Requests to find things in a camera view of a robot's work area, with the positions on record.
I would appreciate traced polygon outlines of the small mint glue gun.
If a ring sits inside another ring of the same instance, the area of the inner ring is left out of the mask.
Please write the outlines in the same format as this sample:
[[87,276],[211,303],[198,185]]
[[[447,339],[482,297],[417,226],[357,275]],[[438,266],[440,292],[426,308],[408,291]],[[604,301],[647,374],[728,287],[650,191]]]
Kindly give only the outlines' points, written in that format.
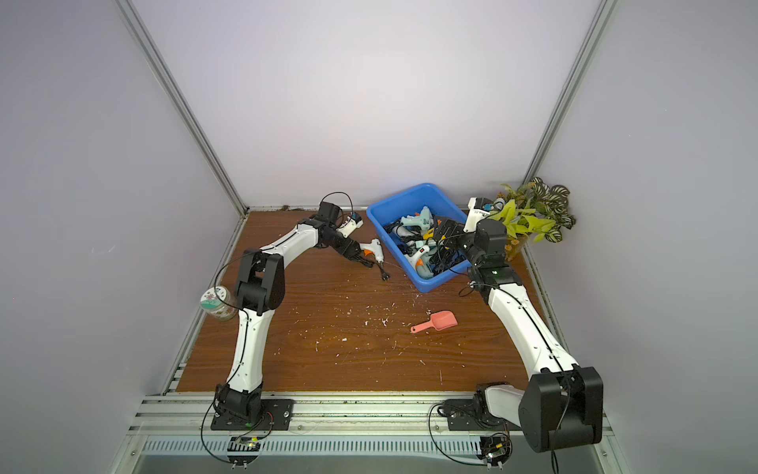
[[415,215],[407,215],[401,218],[404,227],[418,227],[422,234],[426,234],[433,227],[433,214],[429,207],[423,207]]

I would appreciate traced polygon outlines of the white glue gun orange trigger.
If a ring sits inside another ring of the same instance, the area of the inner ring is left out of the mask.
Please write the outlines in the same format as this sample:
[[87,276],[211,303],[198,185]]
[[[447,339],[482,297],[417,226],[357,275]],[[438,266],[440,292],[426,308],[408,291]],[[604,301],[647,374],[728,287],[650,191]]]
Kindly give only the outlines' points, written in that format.
[[412,255],[408,256],[407,260],[414,269],[418,267],[427,267],[432,250],[433,248],[430,247],[430,245],[424,245],[418,248]]

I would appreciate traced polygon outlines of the large mint green glue gun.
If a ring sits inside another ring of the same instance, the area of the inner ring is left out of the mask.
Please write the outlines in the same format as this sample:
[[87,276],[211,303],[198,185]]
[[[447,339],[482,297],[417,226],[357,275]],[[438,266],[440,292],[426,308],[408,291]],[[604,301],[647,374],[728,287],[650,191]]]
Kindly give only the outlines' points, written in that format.
[[416,266],[417,274],[420,278],[424,278],[425,280],[430,280],[434,277],[434,272],[428,268],[423,262],[420,262],[418,266]]

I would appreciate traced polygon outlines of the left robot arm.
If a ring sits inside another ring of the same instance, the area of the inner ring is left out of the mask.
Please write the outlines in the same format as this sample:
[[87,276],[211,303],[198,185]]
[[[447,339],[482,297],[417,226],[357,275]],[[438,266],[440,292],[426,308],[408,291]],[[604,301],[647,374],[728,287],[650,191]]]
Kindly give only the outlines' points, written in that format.
[[266,339],[272,318],[284,300],[289,264],[312,248],[332,248],[351,262],[366,268],[374,266],[346,228],[343,210],[322,201],[317,213],[299,221],[278,241],[243,252],[232,304],[239,317],[238,340],[229,377],[217,386],[214,395],[216,413],[243,424],[252,424],[263,416]]

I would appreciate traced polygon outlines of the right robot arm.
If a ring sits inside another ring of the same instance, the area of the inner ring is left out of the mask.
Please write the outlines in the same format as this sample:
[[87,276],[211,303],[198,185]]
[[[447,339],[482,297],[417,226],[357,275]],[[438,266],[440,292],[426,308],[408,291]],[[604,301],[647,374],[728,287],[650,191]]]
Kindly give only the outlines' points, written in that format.
[[528,375],[527,388],[491,384],[481,392],[486,411],[521,428],[536,452],[598,444],[603,432],[603,380],[583,367],[553,336],[505,256],[507,232],[483,219],[472,231],[443,218],[437,244],[463,255],[470,286],[481,294],[511,337]]

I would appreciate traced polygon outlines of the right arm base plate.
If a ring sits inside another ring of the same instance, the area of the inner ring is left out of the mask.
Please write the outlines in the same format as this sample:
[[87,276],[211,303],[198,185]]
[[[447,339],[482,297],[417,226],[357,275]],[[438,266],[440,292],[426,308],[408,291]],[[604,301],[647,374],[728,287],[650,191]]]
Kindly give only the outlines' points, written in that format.
[[448,430],[453,432],[508,432],[520,429],[517,424],[490,414],[483,403],[475,399],[445,400],[436,408],[436,413],[446,420]]

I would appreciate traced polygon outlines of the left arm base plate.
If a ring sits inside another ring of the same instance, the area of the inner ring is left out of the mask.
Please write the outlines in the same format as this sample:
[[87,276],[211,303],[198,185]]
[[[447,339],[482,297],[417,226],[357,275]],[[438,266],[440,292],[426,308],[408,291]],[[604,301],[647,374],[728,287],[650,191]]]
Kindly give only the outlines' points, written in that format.
[[293,415],[292,399],[250,399],[217,402],[211,409],[212,431],[285,432]]

